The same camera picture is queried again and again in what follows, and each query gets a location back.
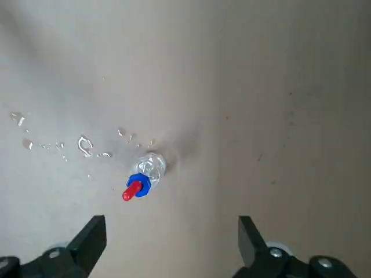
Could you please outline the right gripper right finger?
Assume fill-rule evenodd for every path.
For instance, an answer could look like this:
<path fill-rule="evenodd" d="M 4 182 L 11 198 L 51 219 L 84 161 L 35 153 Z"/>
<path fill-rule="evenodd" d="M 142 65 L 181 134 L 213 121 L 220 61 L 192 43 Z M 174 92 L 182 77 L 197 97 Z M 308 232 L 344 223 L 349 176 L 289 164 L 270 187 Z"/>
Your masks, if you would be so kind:
<path fill-rule="evenodd" d="M 263 240 L 249 216 L 238 218 L 238 247 L 243 260 L 234 277 L 355 277 L 342 261 L 316 255 L 306 263 Z"/>

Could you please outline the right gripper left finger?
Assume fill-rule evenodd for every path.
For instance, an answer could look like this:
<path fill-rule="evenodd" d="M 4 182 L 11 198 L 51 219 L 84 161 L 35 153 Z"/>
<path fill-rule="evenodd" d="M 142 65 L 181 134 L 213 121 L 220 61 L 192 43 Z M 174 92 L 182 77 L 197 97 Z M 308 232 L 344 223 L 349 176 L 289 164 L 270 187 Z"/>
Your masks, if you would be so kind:
<path fill-rule="evenodd" d="M 1 257 L 1 277 L 89 277 L 106 245 L 106 218 L 95 215 L 65 247 L 23 265 L 15 256 Z"/>

